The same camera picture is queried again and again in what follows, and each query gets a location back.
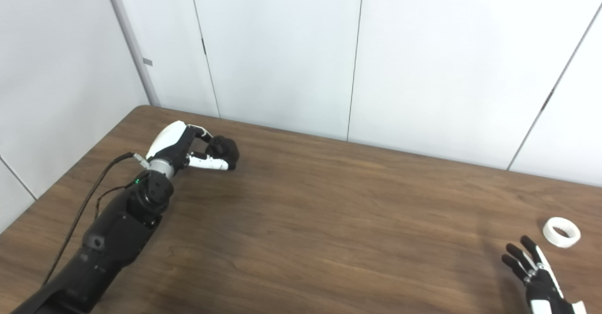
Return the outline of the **white and black right hand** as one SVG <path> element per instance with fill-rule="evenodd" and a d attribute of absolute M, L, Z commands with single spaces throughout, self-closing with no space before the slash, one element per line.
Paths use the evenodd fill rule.
<path fill-rule="evenodd" d="M 531 314 L 586 314 L 583 301 L 566 300 L 555 273 L 543 251 L 530 237 L 520 238 L 523 249 L 506 245 L 502 262 L 525 286 L 525 299 Z"/>

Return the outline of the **white and black left hand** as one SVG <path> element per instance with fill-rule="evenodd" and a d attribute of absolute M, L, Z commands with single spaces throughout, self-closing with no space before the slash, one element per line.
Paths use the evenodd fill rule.
<path fill-rule="evenodd" d="M 161 130 L 146 155 L 149 170 L 170 177 L 188 167 L 234 170 L 238 160 L 238 146 L 232 139 L 213 136 L 206 128 L 182 121 Z"/>

